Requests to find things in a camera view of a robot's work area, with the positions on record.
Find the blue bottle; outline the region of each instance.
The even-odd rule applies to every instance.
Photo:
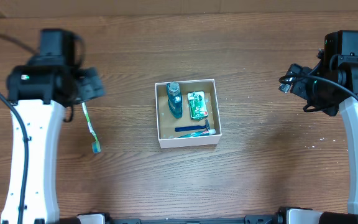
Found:
[[[178,119],[182,116],[182,98],[180,87],[177,82],[167,84],[168,106],[172,115]]]

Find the open box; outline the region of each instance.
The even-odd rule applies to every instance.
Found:
[[[200,146],[207,144],[217,144],[222,136],[221,120],[219,117],[218,100],[216,97],[215,80],[192,80],[177,82],[180,85],[182,95],[183,116],[176,119],[171,114],[168,106],[167,84],[155,84],[155,104],[157,110],[157,130],[158,141],[161,148],[183,147],[183,146]],[[205,125],[205,119],[195,120],[190,118],[190,109],[187,100],[187,93],[194,91],[204,91],[205,102],[208,109],[209,126],[216,130],[216,134],[211,136],[200,136],[193,138],[177,138],[200,130],[175,132],[176,127]]]

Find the wood grain surface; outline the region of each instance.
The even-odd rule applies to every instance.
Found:
[[[0,32],[33,47],[60,27],[86,41],[106,96],[88,103],[102,153],[75,107],[63,124],[57,192],[61,217],[213,218],[272,213],[281,205],[346,212],[349,163],[340,116],[302,111],[278,91],[291,63],[312,67],[324,36],[358,29],[358,12],[0,19]],[[30,55],[0,40],[0,90]],[[154,83],[214,78],[223,136],[217,146],[159,147]],[[0,214],[12,124],[0,102]]]

